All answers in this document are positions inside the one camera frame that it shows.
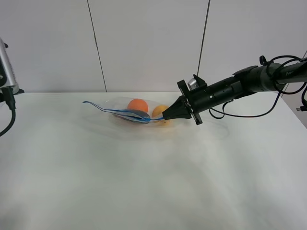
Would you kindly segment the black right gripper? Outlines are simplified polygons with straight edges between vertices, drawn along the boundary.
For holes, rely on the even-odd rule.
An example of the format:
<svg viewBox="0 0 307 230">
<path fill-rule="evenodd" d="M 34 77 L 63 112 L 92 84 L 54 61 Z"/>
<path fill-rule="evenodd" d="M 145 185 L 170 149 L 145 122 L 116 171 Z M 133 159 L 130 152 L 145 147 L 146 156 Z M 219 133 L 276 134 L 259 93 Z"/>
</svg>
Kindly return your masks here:
<svg viewBox="0 0 307 230">
<path fill-rule="evenodd" d="M 243 87 L 235 77 L 229 77 L 209 86 L 189 90 L 185 81 L 177 83 L 182 95 L 162 112 L 164 120 L 191 119 L 202 123 L 199 113 L 226 103 L 243 93 Z"/>
</svg>

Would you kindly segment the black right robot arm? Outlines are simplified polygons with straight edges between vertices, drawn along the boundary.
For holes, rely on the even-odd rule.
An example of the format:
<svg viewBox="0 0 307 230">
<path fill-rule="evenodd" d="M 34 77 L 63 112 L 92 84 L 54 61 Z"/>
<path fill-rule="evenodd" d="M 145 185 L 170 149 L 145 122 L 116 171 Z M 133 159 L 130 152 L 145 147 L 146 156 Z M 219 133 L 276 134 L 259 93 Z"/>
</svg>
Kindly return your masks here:
<svg viewBox="0 0 307 230">
<path fill-rule="evenodd" d="M 284 94 L 288 83 L 303 83 L 307 86 L 307 60 L 287 55 L 289 60 L 283 64 L 276 63 L 277 58 L 267 61 L 260 57 L 260 66 L 250 66 L 235 72 L 231 77 L 212 85 L 193 76 L 190 83 L 181 80 L 177 83 L 182 95 L 163 113 L 165 120 L 191 119 L 197 125 L 202 124 L 200 113 L 212 111 L 215 106 L 226 106 L 229 102 L 253 95 L 258 92 L 277 91 Z"/>
</svg>

